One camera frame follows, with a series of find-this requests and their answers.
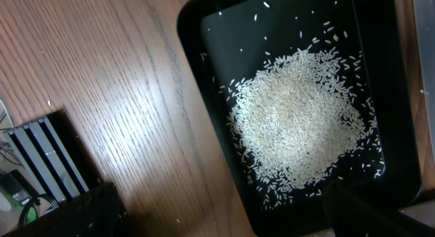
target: wood grain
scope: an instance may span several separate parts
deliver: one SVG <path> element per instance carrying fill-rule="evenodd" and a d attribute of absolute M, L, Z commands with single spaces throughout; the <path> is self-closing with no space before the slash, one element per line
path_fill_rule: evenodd
<path fill-rule="evenodd" d="M 185 2 L 0 0 L 0 96 L 15 124 L 69 114 L 138 235 L 253 236 L 177 37 Z M 409 2 L 396 3 L 427 190 L 435 168 Z"/>

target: table top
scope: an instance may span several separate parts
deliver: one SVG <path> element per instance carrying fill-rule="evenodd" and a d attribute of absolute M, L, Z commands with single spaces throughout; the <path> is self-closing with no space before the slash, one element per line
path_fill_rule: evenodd
<path fill-rule="evenodd" d="M 179 43 L 188 0 L 0 0 L 0 97 L 15 125 L 64 109 L 134 229 L 253 236 Z M 423 188 L 435 189 L 412 0 L 396 0 Z"/>

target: black plastic tray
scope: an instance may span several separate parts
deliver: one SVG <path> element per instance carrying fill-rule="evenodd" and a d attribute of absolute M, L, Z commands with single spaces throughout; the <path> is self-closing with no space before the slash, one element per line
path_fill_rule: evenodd
<path fill-rule="evenodd" d="M 321 189 L 325 182 L 293 191 L 293 204 L 273 211 L 262 210 L 263 198 L 255 191 L 257 184 L 247 183 L 225 125 L 234 103 L 227 103 L 226 96 L 218 95 L 218 90 L 232 79 L 253 78 L 257 70 L 263 69 L 264 60 L 270 58 L 273 62 L 275 57 L 293 54 L 297 48 L 305 49 L 314 37 L 321 42 L 310 51 L 329 50 L 333 45 L 328 47 L 324 39 L 328 36 L 332 40 L 333 34 L 323 33 L 326 30 L 323 23 L 327 21 L 333 23 L 334 33 L 341 38 L 334 44 L 341 56 L 357 56 L 360 50 L 364 53 L 364 64 L 358 73 L 362 79 L 358 81 L 367 86 L 356 92 L 360 101 L 355 103 L 368 97 L 373 100 L 382 153 L 365 149 L 359 152 L 361 157 L 340 159 L 338 170 L 326 182 L 340 175 L 347 187 L 373 205 L 398 208 L 410 204 L 421 189 L 421 177 L 394 0 L 191 0 L 179 14 L 177 30 L 181 44 L 251 226 L 259 236 L 295 236 L 329 227 L 321 197 L 305 197 L 307 192 Z M 356 83 L 354 75 L 343 75 L 350 85 Z M 359 110 L 367 122 L 368 111 Z M 381 157 L 385 166 L 372 163 Z M 368 170 L 374 172 L 383 169 L 382 177 L 375 180 L 374 173 L 356 170 L 361 163 L 372 164 Z"/>

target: pile of rice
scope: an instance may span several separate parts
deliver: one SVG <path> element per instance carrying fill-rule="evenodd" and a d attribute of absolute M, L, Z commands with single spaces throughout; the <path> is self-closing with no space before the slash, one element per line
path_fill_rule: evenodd
<path fill-rule="evenodd" d="M 254 157 L 256 179 L 275 194 L 324 179 L 327 168 L 368 135 L 336 75 L 341 58 L 333 51 L 298 49 L 277 58 L 233 94 L 237 103 L 228 119 L 244 149 L 241 159 Z"/>

